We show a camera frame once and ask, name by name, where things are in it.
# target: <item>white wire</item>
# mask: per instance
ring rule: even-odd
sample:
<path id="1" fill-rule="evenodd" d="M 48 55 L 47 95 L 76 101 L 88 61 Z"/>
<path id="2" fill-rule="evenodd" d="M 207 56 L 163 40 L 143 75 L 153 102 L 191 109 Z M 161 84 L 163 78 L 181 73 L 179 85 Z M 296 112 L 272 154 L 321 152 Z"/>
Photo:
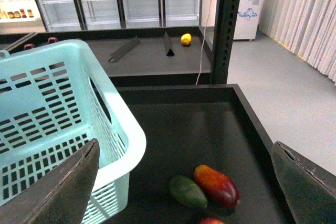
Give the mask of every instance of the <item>white wire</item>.
<path id="1" fill-rule="evenodd" d="M 201 59 L 200 59 L 200 63 L 199 63 L 199 73 L 198 73 L 198 76 L 197 76 L 197 80 L 196 80 L 196 84 L 195 85 L 198 85 L 198 80 L 199 80 L 199 77 L 201 76 L 201 73 L 202 73 L 202 54 L 203 54 L 203 48 L 204 48 L 204 42 L 205 42 L 205 31 L 206 31 L 206 26 L 208 25 L 208 22 L 209 22 L 209 18 L 210 18 L 210 8 L 211 8 L 211 3 L 212 3 L 212 0 L 210 0 L 210 5 L 209 5 L 209 12 L 208 12 L 208 17 L 206 19 L 206 23 L 205 23 L 205 26 L 204 26 L 204 31 L 203 31 L 203 42 L 202 42 L 202 46 L 201 46 Z"/>

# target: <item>white curtain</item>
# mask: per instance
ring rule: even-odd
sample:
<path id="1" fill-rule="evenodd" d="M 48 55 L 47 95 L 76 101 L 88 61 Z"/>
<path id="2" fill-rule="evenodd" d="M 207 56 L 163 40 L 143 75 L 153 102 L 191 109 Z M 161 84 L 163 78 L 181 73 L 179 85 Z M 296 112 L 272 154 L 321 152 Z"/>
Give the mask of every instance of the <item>white curtain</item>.
<path id="1" fill-rule="evenodd" d="M 336 0 L 265 0 L 260 30 L 336 81 Z"/>

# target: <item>lemon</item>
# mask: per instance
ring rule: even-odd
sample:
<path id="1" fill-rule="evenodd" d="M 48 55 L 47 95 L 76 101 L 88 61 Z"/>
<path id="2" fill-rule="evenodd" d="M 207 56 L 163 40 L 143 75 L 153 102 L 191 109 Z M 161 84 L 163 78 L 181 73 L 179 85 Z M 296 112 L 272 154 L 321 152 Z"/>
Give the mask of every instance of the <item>lemon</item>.
<path id="1" fill-rule="evenodd" d="M 184 34 L 184 35 L 182 35 L 182 37 L 181 37 L 181 44 L 183 46 L 190 46 L 191 41 L 192 41 L 191 34 Z"/>

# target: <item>plastic basket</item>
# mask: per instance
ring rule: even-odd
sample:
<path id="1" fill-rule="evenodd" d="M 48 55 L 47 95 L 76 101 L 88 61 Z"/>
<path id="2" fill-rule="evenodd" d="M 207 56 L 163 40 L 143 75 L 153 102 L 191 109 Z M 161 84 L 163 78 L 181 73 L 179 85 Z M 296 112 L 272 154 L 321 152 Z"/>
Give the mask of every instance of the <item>plastic basket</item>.
<path id="1" fill-rule="evenodd" d="M 0 111 L 0 206 L 95 137 L 99 170 L 82 223 L 126 207 L 145 135 L 85 42 L 0 51 Z"/>

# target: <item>basket handle hole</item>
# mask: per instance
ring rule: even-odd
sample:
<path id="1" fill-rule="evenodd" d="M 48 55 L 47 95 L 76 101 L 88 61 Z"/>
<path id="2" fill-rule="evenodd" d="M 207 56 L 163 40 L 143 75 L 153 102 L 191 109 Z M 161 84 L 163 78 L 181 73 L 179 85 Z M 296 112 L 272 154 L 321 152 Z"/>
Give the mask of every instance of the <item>basket handle hole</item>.
<path id="1" fill-rule="evenodd" d="M 103 109 L 103 111 L 104 111 L 104 113 L 105 113 L 107 119 L 110 121 L 110 123 L 112 123 L 112 121 L 111 121 L 111 115 L 110 115 L 110 113 L 109 113 L 109 110 L 107 109 L 107 107 L 106 107 L 106 105 L 105 105 L 103 99 L 101 98 L 101 96 L 100 96 L 100 94 L 99 94 L 99 92 L 98 92 L 98 90 L 97 90 L 95 84 L 94 84 L 93 81 L 91 80 L 91 78 L 90 78 L 90 83 L 91 83 L 93 92 L 94 92 L 94 94 L 96 95 L 96 97 L 97 97 L 97 99 L 98 99 L 98 102 L 99 102 L 101 108 Z"/>

